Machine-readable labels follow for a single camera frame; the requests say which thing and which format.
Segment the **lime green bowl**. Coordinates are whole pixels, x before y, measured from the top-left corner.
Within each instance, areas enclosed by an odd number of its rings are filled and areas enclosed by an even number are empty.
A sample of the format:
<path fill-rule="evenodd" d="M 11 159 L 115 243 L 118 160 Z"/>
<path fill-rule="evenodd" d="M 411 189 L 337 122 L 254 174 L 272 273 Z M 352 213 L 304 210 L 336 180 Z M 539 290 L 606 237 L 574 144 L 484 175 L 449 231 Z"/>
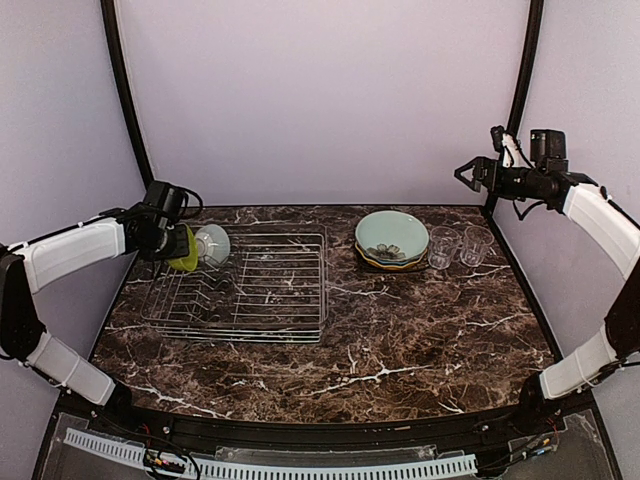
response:
<path fill-rule="evenodd" d="M 168 265 L 176 271 L 193 272 L 198 265 L 198 250 L 191 228 L 186 224 L 178 224 L 171 233 L 176 243 L 172 257 L 167 260 Z"/>

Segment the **clear faceted glass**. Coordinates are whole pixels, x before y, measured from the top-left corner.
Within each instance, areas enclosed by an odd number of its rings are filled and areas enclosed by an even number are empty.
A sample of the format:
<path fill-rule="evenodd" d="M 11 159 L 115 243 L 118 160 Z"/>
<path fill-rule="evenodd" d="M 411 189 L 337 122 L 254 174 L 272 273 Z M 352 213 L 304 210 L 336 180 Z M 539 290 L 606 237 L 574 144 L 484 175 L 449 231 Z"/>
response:
<path fill-rule="evenodd" d="M 467 227 L 460 250 L 461 262 L 471 268 L 478 267 L 485 259 L 493 241 L 494 237 L 489 229 L 480 226 Z"/>

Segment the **clear ribbed glass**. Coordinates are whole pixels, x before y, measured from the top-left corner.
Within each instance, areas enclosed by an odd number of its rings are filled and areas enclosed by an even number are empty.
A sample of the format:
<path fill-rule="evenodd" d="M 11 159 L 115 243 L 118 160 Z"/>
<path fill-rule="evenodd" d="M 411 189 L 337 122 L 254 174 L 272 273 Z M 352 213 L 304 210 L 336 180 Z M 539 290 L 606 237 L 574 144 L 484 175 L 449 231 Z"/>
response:
<path fill-rule="evenodd" d="M 428 251 L 429 265 L 436 270 L 447 269 L 460 244 L 461 234 L 456 230 L 446 226 L 433 228 Z"/>

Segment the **blue polka dot plate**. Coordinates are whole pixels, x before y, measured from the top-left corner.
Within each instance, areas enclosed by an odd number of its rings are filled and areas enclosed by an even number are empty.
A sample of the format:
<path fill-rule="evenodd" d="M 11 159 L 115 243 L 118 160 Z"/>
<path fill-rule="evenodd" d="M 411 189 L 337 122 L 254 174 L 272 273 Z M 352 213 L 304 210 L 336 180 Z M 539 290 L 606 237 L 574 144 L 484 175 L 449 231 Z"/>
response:
<path fill-rule="evenodd" d="M 398 267 L 412 266 L 414 264 L 417 264 L 427 254 L 427 249 L 425 249 L 419 255 L 414 256 L 412 258 L 401 259 L 401 260 L 390 260 L 390 259 L 377 258 L 373 254 L 366 253 L 364 250 L 360 249 L 359 244 L 356 244 L 355 247 L 356 247 L 356 251 L 369 263 L 373 262 L 380 265 L 392 265 L 392 266 L 398 266 Z"/>

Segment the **pale green plate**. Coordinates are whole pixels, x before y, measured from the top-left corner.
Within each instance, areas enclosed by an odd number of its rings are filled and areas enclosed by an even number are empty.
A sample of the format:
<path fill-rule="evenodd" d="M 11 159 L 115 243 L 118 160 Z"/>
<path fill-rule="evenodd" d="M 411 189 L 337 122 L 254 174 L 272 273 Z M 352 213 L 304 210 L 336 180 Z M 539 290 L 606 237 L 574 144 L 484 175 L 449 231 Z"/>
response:
<path fill-rule="evenodd" d="M 355 239 L 366 253 L 401 260 L 427 249 L 430 237 L 426 226 L 413 215 L 384 210 L 362 218 L 356 226 Z"/>

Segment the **yellow polka dot plate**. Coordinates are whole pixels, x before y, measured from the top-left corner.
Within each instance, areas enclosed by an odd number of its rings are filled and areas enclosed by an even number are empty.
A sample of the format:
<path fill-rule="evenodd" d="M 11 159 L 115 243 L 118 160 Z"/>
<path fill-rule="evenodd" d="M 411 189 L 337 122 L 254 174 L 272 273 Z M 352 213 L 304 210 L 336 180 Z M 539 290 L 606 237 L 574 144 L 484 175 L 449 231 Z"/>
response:
<path fill-rule="evenodd" d="M 368 261 L 366 261 L 366 260 L 365 260 L 365 259 L 364 259 L 360 254 L 359 254 L 359 257 L 360 257 L 364 262 L 366 262 L 368 265 L 370 265 L 370 266 L 372 266 L 372 267 L 374 267 L 374 268 L 381 269 L 381 270 L 385 270 L 385 271 L 392 271 L 392 272 L 409 271 L 409 270 L 411 270 L 411 269 L 416 268 L 416 267 L 421 263 L 421 261 L 423 260 L 423 259 L 422 259 L 419 263 L 414 264 L 414 265 L 412 265 L 412 266 L 398 267 L 398 266 L 392 266 L 392 265 L 380 265 L 380 264 L 376 264 L 376 263 L 373 263 L 373 262 L 369 263 L 369 262 L 368 262 Z"/>

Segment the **black square floral plate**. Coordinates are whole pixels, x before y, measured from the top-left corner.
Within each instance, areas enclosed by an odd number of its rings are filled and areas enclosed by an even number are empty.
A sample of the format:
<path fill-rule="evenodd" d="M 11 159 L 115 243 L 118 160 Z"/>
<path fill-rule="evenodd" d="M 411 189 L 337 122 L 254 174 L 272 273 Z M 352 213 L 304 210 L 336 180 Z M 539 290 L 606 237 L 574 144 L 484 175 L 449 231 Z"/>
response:
<path fill-rule="evenodd" d="M 402 274 L 416 274 L 423 271 L 428 271 L 430 266 L 427 263 L 420 263 L 414 266 L 409 266 L 407 268 L 392 268 L 391 266 L 380 268 L 379 266 L 371 265 L 367 262 L 357 262 L 357 269 L 363 273 L 368 274 L 393 274 L 393 275 L 402 275 Z"/>

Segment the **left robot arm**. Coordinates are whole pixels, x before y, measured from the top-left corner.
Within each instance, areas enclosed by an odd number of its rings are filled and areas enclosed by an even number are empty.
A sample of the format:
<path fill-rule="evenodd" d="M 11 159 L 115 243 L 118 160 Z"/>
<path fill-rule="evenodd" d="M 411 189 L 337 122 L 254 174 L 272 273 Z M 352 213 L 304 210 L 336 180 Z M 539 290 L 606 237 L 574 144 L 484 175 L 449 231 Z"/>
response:
<path fill-rule="evenodd" d="M 194 191 L 154 181 L 129 208 L 115 207 L 63 229 L 1 248 L 1 357 L 16 361 L 64 391 L 112 411 L 130 406 L 129 387 L 56 337 L 40 319 L 36 296 L 107 260 L 129 254 L 149 262 L 196 253 L 186 220 Z"/>

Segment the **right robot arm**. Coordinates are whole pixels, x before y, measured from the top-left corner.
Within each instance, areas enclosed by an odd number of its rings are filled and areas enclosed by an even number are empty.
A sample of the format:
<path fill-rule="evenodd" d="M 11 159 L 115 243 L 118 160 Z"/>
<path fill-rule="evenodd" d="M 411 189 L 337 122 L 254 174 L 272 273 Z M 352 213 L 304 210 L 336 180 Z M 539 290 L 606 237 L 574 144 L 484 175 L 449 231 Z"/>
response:
<path fill-rule="evenodd" d="M 528 154 L 502 126 L 492 127 L 491 137 L 498 156 L 472 159 L 455 170 L 455 178 L 474 191 L 485 189 L 511 201 L 530 200 L 561 214 L 593 241 L 624 282 L 596 333 L 524 382 L 507 422 L 520 433 L 540 433 L 565 400 L 639 363 L 639 225 L 605 186 L 570 171 L 563 132 L 532 130 Z"/>

